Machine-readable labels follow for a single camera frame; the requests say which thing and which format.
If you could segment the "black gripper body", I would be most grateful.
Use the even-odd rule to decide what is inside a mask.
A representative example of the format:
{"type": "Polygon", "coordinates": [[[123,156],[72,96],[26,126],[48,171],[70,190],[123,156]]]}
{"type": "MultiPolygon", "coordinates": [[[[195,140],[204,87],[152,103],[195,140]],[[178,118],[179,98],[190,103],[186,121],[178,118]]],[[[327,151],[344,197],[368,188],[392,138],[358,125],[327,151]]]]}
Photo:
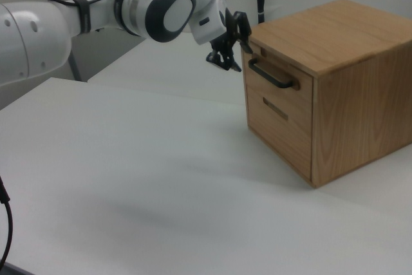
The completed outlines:
{"type": "Polygon", "coordinates": [[[229,9],[225,11],[225,32],[211,41],[212,49],[215,51],[231,51],[237,40],[238,24],[229,9]]]}

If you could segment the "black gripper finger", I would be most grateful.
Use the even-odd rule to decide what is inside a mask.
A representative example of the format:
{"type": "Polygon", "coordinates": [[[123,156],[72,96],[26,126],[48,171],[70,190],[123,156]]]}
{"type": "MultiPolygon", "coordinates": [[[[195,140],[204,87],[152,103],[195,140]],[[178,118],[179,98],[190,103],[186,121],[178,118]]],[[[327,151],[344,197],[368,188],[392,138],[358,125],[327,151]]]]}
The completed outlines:
{"type": "Polygon", "coordinates": [[[237,25],[236,39],[242,50],[247,54],[252,54],[252,48],[249,45],[249,37],[252,34],[250,23],[245,12],[236,11],[234,19],[237,25]]]}
{"type": "Polygon", "coordinates": [[[220,68],[225,71],[234,70],[236,72],[241,72],[242,69],[234,60],[233,56],[222,55],[219,51],[213,50],[206,57],[206,61],[211,63],[217,68],[220,68]]]}

